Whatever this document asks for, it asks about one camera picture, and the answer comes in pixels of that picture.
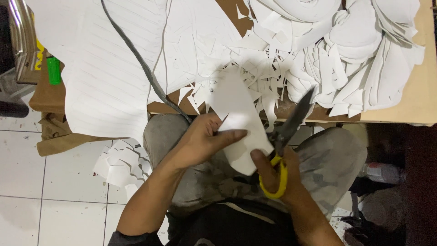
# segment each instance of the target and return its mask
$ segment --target scissors blade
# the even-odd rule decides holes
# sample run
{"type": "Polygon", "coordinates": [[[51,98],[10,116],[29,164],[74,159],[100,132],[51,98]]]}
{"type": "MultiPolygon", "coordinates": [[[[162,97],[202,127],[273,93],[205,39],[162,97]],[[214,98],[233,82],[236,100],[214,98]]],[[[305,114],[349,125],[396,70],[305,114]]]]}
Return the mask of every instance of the scissors blade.
{"type": "Polygon", "coordinates": [[[302,97],[299,103],[296,105],[292,115],[284,122],[284,124],[278,129],[277,139],[275,141],[275,150],[278,155],[282,156],[284,147],[288,144],[291,137],[297,132],[299,125],[305,119],[311,108],[311,97],[315,88],[311,88],[302,97]]]}

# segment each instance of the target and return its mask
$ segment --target scissors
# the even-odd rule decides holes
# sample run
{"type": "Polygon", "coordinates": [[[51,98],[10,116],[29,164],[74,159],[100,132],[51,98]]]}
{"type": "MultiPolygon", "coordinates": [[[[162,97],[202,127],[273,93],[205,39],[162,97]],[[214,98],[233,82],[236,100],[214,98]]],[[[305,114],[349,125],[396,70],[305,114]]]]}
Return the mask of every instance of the scissors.
{"type": "Polygon", "coordinates": [[[261,189],[264,191],[264,194],[266,194],[268,198],[278,199],[285,192],[285,188],[287,187],[288,171],[283,160],[284,148],[288,145],[291,137],[297,132],[299,125],[308,114],[312,106],[310,102],[314,90],[315,88],[313,87],[309,91],[307,91],[297,104],[293,113],[291,113],[289,118],[284,122],[284,124],[280,127],[276,127],[269,135],[269,141],[273,144],[275,148],[275,156],[270,161],[270,163],[272,167],[276,167],[279,164],[280,182],[278,191],[276,193],[270,193],[265,189],[261,175],[259,176],[261,189]]]}

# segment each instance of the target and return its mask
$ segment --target black shirt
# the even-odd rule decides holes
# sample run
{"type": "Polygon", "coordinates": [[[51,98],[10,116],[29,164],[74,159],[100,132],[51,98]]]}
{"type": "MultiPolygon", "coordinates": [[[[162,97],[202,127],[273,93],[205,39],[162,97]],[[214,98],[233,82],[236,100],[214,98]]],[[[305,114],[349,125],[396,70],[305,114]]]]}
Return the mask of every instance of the black shirt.
{"type": "MultiPolygon", "coordinates": [[[[212,204],[178,222],[169,214],[167,217],[170,224],[168,246],[298,245],[289,214],[250,200],[231,199],[212,204]],[[239,211],[223,202],[237,205],[239,211]]],[[[108,246],[125,245],[162,246],[162,243],[157,232],[139,236],[114,232],[108,246]]]]}

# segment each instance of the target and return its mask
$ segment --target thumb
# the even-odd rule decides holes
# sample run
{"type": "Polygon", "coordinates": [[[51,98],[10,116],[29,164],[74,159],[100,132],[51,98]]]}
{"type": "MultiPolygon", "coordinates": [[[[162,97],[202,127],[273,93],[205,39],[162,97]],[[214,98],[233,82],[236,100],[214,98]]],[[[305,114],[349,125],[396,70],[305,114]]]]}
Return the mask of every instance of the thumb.
{"type": "Polygon", "coordinates": [[[270,192],[276,192],[279,188],[277,173],[271,166],[270,161],[261,150],[252,150],[250,156],[258,169],[258,173],[263,178],[265,188],[270,192]]]}
{"type": "Polygon", "coordinates": [[[247,135],[247,130],[227,130],[219,132],[216,136],[211,137],[213,148],[219,151],[235,142],[240,141],[247,135]]]}

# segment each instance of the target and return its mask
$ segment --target hand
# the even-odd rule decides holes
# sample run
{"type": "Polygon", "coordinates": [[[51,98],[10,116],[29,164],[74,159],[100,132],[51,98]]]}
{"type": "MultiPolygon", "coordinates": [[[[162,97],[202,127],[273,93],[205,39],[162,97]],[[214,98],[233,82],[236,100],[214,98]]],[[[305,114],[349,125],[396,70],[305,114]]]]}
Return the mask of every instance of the hand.
{"type": "MultiPolygon", "coordinates": [[[[276,193],[279,189],[280,173],[272,168],[270,161],[261,150],[253,150],[250,153],[259,175],[263,178],[263,184],[267,191],[276,193]]],[[[302,187],[299,173],[299,157],[290,147],[284,149],[284,162],[288,170],[287,188],[281,199],[291,196],[293,191],[302,187]]]]}
{"type": "Polygon", "coordinates": [[[176,168],[199,165],[224,147],[238,142],[247,135],[247,130],[228,130],[217,133],[222,121],[216,113],[199,115],[170,151],[176,168]]]}

